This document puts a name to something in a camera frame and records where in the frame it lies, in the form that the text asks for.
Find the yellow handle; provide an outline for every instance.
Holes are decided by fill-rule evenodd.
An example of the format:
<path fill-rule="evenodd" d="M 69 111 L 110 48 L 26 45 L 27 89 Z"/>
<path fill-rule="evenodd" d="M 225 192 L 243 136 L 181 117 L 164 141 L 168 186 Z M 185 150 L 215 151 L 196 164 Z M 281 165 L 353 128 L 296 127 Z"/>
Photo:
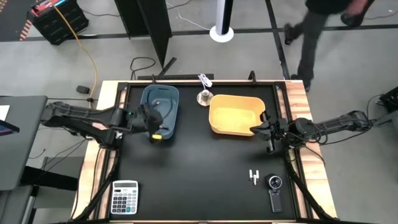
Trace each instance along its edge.
<path fill-rule="evenodd" d="M 156 139 L 156 140 L 162 140 L 163 136 L 161 136 L 161 135 L 159 135 L 159 134 L 153 134 L 153 135 L 152 135 L 152 138 L 153 138 L 153 139 Z"/>

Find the calculator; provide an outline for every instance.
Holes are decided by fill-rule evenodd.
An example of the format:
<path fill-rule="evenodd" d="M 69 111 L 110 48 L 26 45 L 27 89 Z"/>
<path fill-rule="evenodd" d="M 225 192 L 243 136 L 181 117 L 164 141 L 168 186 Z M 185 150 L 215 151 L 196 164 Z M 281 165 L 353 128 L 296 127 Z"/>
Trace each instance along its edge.
<path fill-rule="evenodd" d="M 115 215 L 133 215 L 138 207 L 138 182 L 135 180 L 117 180 L 113 182 L 111 213 Z"/>

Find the blue bowl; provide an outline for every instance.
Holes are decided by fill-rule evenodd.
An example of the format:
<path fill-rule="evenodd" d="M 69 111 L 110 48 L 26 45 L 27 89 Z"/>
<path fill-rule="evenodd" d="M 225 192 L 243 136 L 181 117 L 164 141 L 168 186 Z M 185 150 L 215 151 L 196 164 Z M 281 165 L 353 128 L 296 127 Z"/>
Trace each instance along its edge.
<path fill-rule="evenodd" d="M 160 129 L 155 133 L 161 135 L 162 139 L 169 139 L 174 134 L 179 99 L 180 93 L 174 86 L 149 85 L 142 92 L 141 104 L 148 103 L 163 117 L 162 127 L 167 129 Z"/>

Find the concrete floor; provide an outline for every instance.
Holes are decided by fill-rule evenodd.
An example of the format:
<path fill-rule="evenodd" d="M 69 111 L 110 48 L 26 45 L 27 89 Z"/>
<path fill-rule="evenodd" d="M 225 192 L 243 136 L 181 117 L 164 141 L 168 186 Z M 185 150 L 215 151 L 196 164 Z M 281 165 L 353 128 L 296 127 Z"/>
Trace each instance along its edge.
<path fill-rule="evenodd" d="M 110 0 L 78 1 L 92 13 L 117 14 Z M 169 0 L 176 5 L 185 0 Z M 273 0 L 279 27 L 285 22 L 296 23 L 305 14 L 304 0 Z M 215 23 L 215 1 L 193 0 L 180 7 L 183 17 L 204 27 Z M 385 16 L 389 10 L 398 10 L 395 0 L 376 1 L 367 17 Z M 175 9 L 169 11 L 172 30 L 197 30 L 199 28 L 178 18 Z M 84 34 L 124 33 L 117 17 L 89 16 L 90 27 Z M 398 24 L 398 15 L 385 19 L 366 20 L 364 24 Z M 342 26 L 338 16 L 332 17 L 329 26 Z M 263 0 L 235 1 L 231 26 L 234 28 L 270 28 L 271 23 Z M 29 36 L 38 36 L 31 29 Z M 349 30 L 324 32 L 317 52 L 315 79 L 308 100 L 315 121 L 334 118 L 351 110 L 365 110 L 368 99 L 385 93 L 398 84 L 397 29 Z M 156 58 L 149 38 L 84 40 L 83 45 L 93 56 L 98 70 L 98 97 L 103 80 L 127 80 L 129 64 L 134 57 Z M 284 47 L 290 73 L 297 71 L 302 40 Z M 47 95 L 49 97 L 85 98 L 75 91 L 77 85 L 92 86 L 93 71 L 90 62 L 73 40 L 60 46 L 40 42 L 0 43 L 0 71 L 2 95 Z M 216 44 L 207 35 L 173 37 L 169 43 L 166 61 L 178 60 L 168 74 L 214 73 L 217 79 L 246 79 L 251 70 L 258 78 L 283 79 L 282 70 L 271 33 L 238 34 L 227 44 Z M 137 68 L 148 64 L 139 61 Z M 160 72 L 159 63 L 137 75 Z M 86 106 L 81 101 L 67 101 Z M 370 106 L 371 118 L 385 111 L 374 103 Z M 331 136 L 337 140 L 351 133 Z M 398 139 L 390 124 L 339 144 L 322 147 L 326 161 L 331 191 L 338 216 L 342 220 L 374 223 L 396 223 L 398 220 Z M 46 148 L 44 155 L 29 160 L 30 166 L 39 167 L 44 156 L 78 142 L 76 137 L 59 131 L 43 129 L 38 132 L 31 156 Z M 81 157 L 85 145 L 72 154 Z M 70 208 L 41 210 L 35 223 L 59 222 L 70 215 Z"/>

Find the black shoe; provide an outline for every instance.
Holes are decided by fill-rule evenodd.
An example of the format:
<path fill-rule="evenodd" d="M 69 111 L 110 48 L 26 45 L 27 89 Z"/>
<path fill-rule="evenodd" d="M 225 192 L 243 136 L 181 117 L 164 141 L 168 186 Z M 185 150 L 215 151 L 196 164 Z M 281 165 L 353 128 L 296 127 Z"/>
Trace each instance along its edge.
<path fill-rule="evenodd" d="M 340 16 L 342 23 L 349 27 L 359 27 L 363 22 L 363 16 L 349 16 L 343 14 Z"/>
<path fill-rule="evenodd" d="M 298 75 L 291 75 L 290 79 L 291 80 L 302 80 Z M 304 89 L 305 89 L 305 92 L 308 93 L 311 89 L 311 84 L 309 84 L 309 85 L 304 84 Z"/>
<path fill-rule="evenodd" d="M 289 23 L 284 25 L 284 34 L 285 34 L 285 45 L 290 45 L 294 41 L 293 37 L 293 27 Z"/>

